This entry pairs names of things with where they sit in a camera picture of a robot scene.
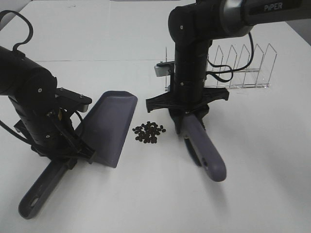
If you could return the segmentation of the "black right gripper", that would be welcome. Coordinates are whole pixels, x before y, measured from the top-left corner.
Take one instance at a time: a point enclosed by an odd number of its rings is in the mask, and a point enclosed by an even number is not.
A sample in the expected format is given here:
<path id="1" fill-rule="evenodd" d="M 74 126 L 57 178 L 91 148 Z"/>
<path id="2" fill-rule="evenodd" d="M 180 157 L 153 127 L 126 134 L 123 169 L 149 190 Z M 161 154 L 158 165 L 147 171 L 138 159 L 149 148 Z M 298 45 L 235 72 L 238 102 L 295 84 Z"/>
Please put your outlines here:
<path id="1" fill-rule="evenodd" d="M 168 92 L 146 100 L 147 112 L 157 109 L 169 109 L 176 134 L 180 134 L 182 121 L 186 111 L 194 111 L 194 115 L 204 126 L 203 117 L 209 113 L 208 103 L 215 100 L 228 100 L 229 91 L 226 88 L 205 87 L 206 74 L 199 78 L 190 76 L 191 80 L 182 80 L 174 72 L 170 77 Z"/>

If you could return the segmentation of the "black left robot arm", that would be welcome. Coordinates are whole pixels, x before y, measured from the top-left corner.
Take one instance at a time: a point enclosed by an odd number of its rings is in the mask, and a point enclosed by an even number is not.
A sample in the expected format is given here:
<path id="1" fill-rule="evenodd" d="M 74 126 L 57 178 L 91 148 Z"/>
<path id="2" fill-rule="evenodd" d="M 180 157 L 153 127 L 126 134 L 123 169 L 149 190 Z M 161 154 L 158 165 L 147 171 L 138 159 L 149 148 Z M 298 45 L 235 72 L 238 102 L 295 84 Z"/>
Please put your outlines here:
<path id="1" fill-rule="evenodd" d="M 20 51 L 0 49 L 0 94 L 11 101 L 20 120 L 12 130 L 40 156 L 64 162 L 82 159 L 93 162 L 95 149 L 77 134 L 70 117 L 86 112 L 92 99 L 58 88 L 57 78 Z"/>

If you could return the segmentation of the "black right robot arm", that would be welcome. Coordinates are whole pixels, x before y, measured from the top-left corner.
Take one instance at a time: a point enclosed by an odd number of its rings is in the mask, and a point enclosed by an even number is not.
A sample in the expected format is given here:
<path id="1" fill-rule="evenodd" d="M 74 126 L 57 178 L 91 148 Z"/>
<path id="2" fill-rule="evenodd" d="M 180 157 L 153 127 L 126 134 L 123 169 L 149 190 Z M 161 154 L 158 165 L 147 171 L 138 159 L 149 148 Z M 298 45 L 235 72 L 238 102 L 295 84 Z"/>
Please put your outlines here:
<path id="1" fill-rule="evenodd" d="M 170 77 L 170 89 L 147 99 L 147 110 L 167 108 L 180 133 L 185 115 L 194 114 L 202 120 L 210 102 L 229 97 L 225 88 L 204 86 L 209 75 L 207 54 L 213 40 L 247 35 L 257 24 L 310 16 L 308 0 L 198 0 L 174 8 L 168 27 L 175 43 L 175 60 L 155 67 L 157 76 Z"/>

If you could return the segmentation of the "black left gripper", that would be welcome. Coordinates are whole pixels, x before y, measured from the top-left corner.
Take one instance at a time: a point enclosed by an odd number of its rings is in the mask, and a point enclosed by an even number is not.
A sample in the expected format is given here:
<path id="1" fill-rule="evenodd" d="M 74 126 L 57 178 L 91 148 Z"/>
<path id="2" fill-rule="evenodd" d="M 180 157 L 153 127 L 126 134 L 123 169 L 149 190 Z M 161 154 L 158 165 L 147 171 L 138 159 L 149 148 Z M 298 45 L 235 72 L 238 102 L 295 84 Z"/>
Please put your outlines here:
<path id="1" fill-rule="evenodd" d="M 16 129 L 40 156 L 65 159 L 68 170 L 76 166 L 77 159 L 94 162 L 95 150 L 72 126 L 70 117 L 78 111 L 61 108 L 56 97 L 13 97 L 13 106 L 20 117 Z"/>

